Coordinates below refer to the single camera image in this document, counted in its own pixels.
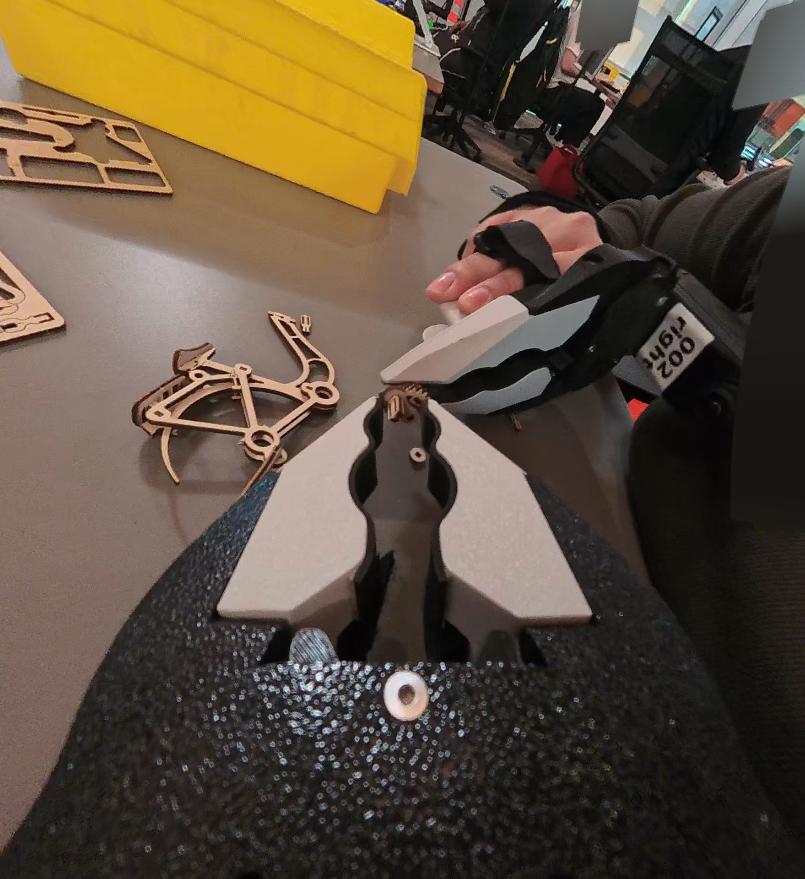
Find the wooden model frame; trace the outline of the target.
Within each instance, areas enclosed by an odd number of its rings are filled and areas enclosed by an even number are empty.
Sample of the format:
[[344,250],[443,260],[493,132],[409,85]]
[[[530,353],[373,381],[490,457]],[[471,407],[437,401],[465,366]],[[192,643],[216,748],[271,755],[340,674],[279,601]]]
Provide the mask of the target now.
[[[312,318],[293,318],[271,311],[268,318],[300,372],[294,380],[279,381],[254,372],[250,365],[226,365],[216,360],[217,349],[205,343],[178,349],[173,375],[132,406],[132,421],[147,436],[158,437],[162,461],[175,484],[180,478],[170,454],[170,440],[180,430],[225,434],[237,438],[256,470],[245,484],[245,495],[272,470],[282,467],[287,453],[282,440],[312,413],[333,412],[340,402],[335,367],[310,339]],[[243,411],[243,424],[192,418],[189,410],[202,401],[230,394]]]

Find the yellow plastic bin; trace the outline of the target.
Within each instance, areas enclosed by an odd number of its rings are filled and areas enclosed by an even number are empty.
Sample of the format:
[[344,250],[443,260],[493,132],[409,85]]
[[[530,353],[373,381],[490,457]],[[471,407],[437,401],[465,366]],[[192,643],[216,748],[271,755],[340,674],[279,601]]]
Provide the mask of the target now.
[[0,1],[21,76],[371,214],[416,175],[415,28],[372,1]]

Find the red bag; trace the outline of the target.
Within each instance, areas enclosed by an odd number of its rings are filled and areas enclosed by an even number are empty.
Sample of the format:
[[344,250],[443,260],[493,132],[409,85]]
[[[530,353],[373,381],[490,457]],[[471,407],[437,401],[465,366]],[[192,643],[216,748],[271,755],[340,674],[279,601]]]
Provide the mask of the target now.
[[537,172],[541,188],[563,199],[574,200],[580,190],[573,175],[578,160],[577,148],[567,144],[553,147]]

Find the black mesh office chair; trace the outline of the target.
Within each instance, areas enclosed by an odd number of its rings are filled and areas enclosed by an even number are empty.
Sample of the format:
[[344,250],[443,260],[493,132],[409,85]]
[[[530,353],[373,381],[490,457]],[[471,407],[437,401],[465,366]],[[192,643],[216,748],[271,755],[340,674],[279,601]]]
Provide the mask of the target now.
[[751,46],[715,50],[667,17],[573,167],[595,206],[665,194],[710,167],[731,128]]

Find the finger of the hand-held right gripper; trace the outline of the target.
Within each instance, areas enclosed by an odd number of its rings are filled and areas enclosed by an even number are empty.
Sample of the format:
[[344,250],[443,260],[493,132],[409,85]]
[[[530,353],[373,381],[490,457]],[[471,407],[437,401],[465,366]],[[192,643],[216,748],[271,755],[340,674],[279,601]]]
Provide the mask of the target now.
[[386,385],[447,385],[517,353],[560,348],[588,321],[598,296],[533,315],[513,295],[490,302],[398,358],[380,374]]
[[455,416],[506,412],[540,397],[553,378],[546,363],[510,362],[435,381],[435,400]]

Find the person's right hand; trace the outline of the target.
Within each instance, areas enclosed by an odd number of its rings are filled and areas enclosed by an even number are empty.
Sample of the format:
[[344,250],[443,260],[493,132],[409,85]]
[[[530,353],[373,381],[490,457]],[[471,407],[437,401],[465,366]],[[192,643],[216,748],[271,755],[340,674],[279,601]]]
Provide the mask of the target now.
[[486,218],[465,240],[462,257],[449,265],[426,288],[436,304],[452,303],[463,315],[522,290],[524,276],[516,267],[474,249],[474,236],[492,225],[528,222],[548,242],[560,271],[566,271],[582,256],[602,244],[595,219],[584,212],[564,213],[553,206],[524,207]]

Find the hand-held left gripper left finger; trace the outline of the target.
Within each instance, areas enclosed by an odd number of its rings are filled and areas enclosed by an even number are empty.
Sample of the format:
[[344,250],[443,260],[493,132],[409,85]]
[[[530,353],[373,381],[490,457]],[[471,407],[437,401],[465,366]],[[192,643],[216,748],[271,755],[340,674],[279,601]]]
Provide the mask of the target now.
[[286,464],[221,596],[221,618],[377,625],[385,587],[364,501],[377,484],[382,430],[372,396]]

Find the wooden gear axle assembly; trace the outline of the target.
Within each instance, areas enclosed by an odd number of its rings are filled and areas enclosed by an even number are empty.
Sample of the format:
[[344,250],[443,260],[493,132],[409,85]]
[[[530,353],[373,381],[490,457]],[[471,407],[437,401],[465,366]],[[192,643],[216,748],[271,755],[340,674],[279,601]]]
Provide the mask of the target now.
[[428,391],[418,384],[388,388],[381,397],[386,418],[391,423],[411,422],[419,418],[429,401]]

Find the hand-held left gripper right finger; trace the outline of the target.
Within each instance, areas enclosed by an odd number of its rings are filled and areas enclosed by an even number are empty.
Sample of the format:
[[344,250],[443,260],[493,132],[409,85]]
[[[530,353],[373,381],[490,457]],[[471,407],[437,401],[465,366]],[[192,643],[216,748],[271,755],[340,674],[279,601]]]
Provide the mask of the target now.
[[590,623],[591,607],[527,475],[438,402],[430,450],[451,471],[450,507],[438,524],[443,619],[469,643],[496,631]]

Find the emptied wooden parts sheet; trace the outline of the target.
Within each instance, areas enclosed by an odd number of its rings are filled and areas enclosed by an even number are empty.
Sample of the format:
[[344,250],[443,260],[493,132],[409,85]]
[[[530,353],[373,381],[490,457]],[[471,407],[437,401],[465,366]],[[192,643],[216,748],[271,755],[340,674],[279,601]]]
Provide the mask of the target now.
[[131,122],[0,100],[0,182],[172,194]]

